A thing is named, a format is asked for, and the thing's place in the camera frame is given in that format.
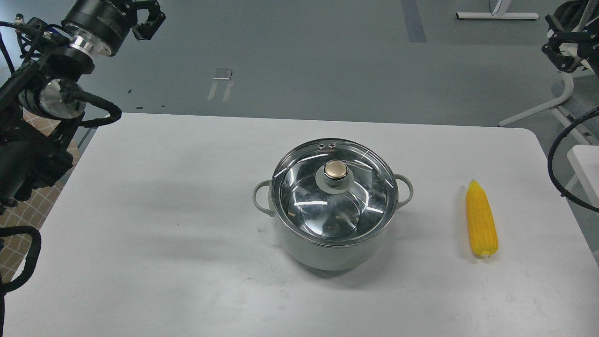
pot lid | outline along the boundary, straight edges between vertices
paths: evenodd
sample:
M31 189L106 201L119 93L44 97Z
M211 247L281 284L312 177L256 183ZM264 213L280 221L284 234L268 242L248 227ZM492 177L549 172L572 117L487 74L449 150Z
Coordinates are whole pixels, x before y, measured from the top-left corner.
M319 139L291 150L278 164L271 198L283 222L305 239L357 243L384 228L397 204L389 166L365 146Z

yellow corn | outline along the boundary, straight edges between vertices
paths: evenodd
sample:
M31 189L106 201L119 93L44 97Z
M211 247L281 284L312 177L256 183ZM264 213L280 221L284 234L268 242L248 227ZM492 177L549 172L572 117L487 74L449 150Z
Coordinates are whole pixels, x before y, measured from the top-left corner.
M470 182L466 193L466 214L472 251L478 256L490 257L498 248L497 232L485 191L476 180Z

white table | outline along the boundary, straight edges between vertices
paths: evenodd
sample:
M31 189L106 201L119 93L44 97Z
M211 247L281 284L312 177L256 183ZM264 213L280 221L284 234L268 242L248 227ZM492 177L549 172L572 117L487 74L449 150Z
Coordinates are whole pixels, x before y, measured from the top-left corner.
M591 204L599 207L599 146L574 145L568 160Z
M296 145L343 137L409 177L385 247L302 267L250 201ZM499 251L468 246L487 192ZM124 114L42 229L6 336L597 336L599 269L534 134L504 128Z

gray floor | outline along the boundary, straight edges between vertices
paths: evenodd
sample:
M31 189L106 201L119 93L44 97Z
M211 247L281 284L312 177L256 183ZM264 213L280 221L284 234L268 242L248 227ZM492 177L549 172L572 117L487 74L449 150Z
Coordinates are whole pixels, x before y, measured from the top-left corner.
M496 126L553 97L559 75L540 51L542 17L562 2L513 1L510 11L536 21L472 21L455 12L488 11L486 0L161 1L167 20L154 39L129 36L80 84L125 112ZM0 20L20 12L58 22L70 3L0 0ZM215 68L233 69L229 100L226 83L207 99ZM533 130L545 149L561 129L550 113L511 127ZM564 182L572 145L556 158ZM597 215L573 211L599 249Z

desk leg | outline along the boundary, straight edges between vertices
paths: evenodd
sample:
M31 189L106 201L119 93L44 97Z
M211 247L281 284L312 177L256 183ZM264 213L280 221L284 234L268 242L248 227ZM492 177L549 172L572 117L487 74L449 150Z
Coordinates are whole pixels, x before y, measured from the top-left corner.
M551 113L555 116L555 118L564 126L564 128L569 127L572 124L572 121L568 118L572 118L565 113L561 107L553 107L549 109ZM584 125L580 124L574 130L570 131L570 135L573 136L580 144L582 145L594 145L597 144L597 139L593 137L589 129L587 129Z
M507 8L510 7L512 0L499 0L495 9L490 13L455 13L458 19L521 19L521 20L536 20L539 18L537 13L507 13Z
M541 111L547 110L549 108L558 106L568 100L572 96L572 92L574 92L574 78L572 78L572 74L565 73L563 71L560 72L562 79L564 81L564 92L558 98L554 100L550 100L549 102L543 103L539 106L536 106L532 109L528 109L524 112L520 112L519 114L512 116L510 118L504 119L499 122L499 127L505 127L508 124L514 123L526 117L532 116L535 113L539 113Z

